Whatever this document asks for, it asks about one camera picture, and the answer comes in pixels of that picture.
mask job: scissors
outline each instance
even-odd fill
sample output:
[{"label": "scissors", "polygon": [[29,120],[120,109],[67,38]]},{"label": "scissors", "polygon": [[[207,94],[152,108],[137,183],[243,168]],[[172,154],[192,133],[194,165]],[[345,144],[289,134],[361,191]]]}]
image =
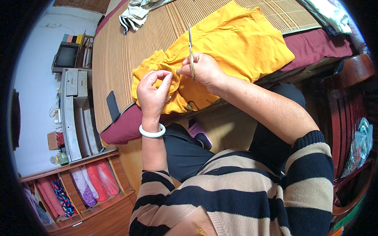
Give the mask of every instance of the scissors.
[{"label": "scissors", "polygon": [[192,44],[192,31],[191,31],[191,25],[189,23],[189,59],[190,59],[192,80],[194,80],[195,79],[195,75],[194,75],[194,59],[193,59],[192,47],[193,47],[193,44]]}]

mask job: television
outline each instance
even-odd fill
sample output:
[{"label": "television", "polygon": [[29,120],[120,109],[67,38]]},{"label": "television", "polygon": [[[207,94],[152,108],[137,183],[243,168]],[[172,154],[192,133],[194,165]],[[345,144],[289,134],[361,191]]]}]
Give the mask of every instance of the television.
[{"label": "television", "polygon": [[58,52],[55,54],[51,72],[59,74],[63,71],[63,68],[75,68],[78,50],[78,43],[61,42]]}]

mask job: black phone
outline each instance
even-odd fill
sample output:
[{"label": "black phone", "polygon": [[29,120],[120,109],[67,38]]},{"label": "black phone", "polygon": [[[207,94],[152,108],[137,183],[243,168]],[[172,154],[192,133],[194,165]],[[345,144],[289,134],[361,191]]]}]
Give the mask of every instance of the black phone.
[{"label": "black phone", "polygon": [[113,123],[117,121],[120,117],[121,113],[119,112],[116,97],[114,96],[114,91],[110,92],[108,97],[106,98],[106,102],[108,103],[108,108],[110,112],[110,116],[112,118]]}]

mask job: bamboo mat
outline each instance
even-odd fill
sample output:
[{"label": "bamboo mat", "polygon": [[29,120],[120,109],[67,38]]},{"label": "bamboo mat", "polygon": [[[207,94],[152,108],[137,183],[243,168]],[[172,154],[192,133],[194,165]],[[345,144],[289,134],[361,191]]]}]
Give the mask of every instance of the bamboo mat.
[{"label": "bamboo mat", "polygon": [[[206,16],[226,5],[229,0],[176,0],[151,11],[145,24],[136,32],[123,35],[118,16],[127,9],[121,6],[94,39],[93,97],[99,133],[112,122],[106,97],[114,91],[123,113],[134,101],[131,97],[132,70],[154,51],[166,50]],[[270,23],[282,34],[321,28],[321,25],[296,0],[236,0],[245,8],[260,7]]]}]

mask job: wooden floor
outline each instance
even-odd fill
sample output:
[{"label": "wooden floor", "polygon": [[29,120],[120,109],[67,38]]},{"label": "wooden floor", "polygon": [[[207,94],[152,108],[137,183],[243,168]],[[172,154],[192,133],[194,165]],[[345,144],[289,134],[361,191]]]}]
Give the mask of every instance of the wooden floor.
[{"label": "wooden floor", "polygon": [[[302,90],[302,84],[295,84],[297,88]],[[313,104],[313,98],[304,94],[307,103],[307,111],[313,117],[315,122],[318,121],[316,108]],[[227,104],[218,107],[207,113],[198,114],[196,117],[202,124],[207,135],[213,142],[212,152],[218,153],[228,148],[241,148],[248,150],[252,142],[253,134],[257,125],[255,119],[242,112],[238,108]],[[187,119],[178,121],[187,128]],[[122,167],[126,173],[126,177],[131,187],[139,193],[142,173],[141,159],[141,139],[130,141],[127,145],[117,145],[119,148],[119,157]],[[179,186],[180,182],[174,180],[175,186]]]}]

